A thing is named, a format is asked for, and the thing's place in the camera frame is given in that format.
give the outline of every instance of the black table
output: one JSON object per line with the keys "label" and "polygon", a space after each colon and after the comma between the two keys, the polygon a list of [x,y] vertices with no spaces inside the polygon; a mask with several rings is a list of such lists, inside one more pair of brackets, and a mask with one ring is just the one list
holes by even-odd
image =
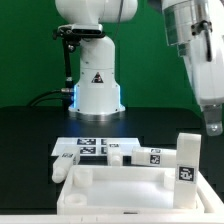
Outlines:
{"label": "black table", "polygon": [[132,137],[142,146],[176,148],[180,132],[202,134],[200,171],[224,200],[224,137],[206,136],[203,121],[189,110],[127,108],[123,119],[100,123],[70,118],[60,107],[5,107],[0,130],[0,214],[56,214],[63,184],[51,180],[51,152],[58,137]]}

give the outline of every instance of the green wall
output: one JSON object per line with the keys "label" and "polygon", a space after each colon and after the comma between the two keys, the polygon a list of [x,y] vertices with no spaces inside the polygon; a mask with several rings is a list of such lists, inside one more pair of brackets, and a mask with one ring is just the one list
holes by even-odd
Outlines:
{"label": "green wall", "polygon": [[[38,94],[64,86],[60,40],[51,32],[66,22],[54,0],[7,0],[0,6],[0,106],[26,105]],[[115,24],[105,24],[112,37]],[[167,47],[162,15],[139,0],[135,18],[120,26],[115,42],[116,80],[129,107],[198,106],[176,48]],[[79,51],[72,55],[79,77]]]}

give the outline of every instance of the white foam block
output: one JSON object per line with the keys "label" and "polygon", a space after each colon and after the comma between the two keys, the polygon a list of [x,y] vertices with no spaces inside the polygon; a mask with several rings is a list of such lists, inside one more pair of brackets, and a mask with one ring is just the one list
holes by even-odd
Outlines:
{"label": "white foam block", "polygon": [[177,139],[174,208],[194,209],[198,181],[201,135],[181,133]]}

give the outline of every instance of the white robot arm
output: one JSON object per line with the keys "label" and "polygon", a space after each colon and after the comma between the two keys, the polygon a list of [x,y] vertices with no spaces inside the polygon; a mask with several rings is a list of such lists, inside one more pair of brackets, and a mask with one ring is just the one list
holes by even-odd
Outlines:
{"label": "white robot arm", "polygon": [[168,45],[177,45],[207,133],[220,135],[224,103],[224,6],[221,0],[149,0],[162,7]]}
{"label": "white robot arm", "polygon": [[114,79],[115,46],[104,35],[100,23],[130,20],[137,11],[137,0],[56,0],[55,3],[58,12],[70,23],[65,31],[68,47],[72,47],[70,39],[78,39],[77,46],[81,47],[80,80],[74,87],[70,115],[100,121],[120,116],[125,108],[120,104],[120,87]]}

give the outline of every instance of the black cable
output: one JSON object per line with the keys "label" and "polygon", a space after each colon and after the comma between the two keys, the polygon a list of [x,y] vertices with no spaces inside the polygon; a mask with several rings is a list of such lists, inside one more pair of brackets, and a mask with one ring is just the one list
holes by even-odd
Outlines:
{"label": "black cable", "polygon": [[205,31],[205,39],[206,39],[206,45],[207,45],[207,61],[211,62],[212,61],[212,46],[211,46],[212,44],[211,44],[210,30],[209,30],[207,22],[203,22],[202,26]]}
{"label": "black cable", "polygon": [[56,90],[48,91],[46,93],[42,93],[42,94],[38,95],[37,97],[35,97],[34,99],[32,99],[26,106],[31,107],[32,104],[35,103],[36,101],[38,101],[39,99],[41,99],[45,96],[55,94],[55,93],[61,93],[61,90],[56,89]]}
{"label": "black cable", "polygon": [[121,0],[121,4],[120,4],[120,10],[119,10],[119,14],[118,14],[118,21],[117,21],[117,29],[115,31],[114,37],[113,37],[113,41],[115,41],[117,34],[118,34],[118,30],[120,28],[120,23],[121,23],[121,15],[122,15],[122,11],[123,11],[123,6],[124,6],[124,0]]}
{"label": "black cable", "polygon": [[36,103],[34,103],[32,105],[32,107],[35,107],[37,104],[43,102],[43,101],[50,101],[50,100],[62,100],[62,98],[59,98],[59,97],[55,97],[55,98],[45,98],[45,99],[40,99],[38,100]]}

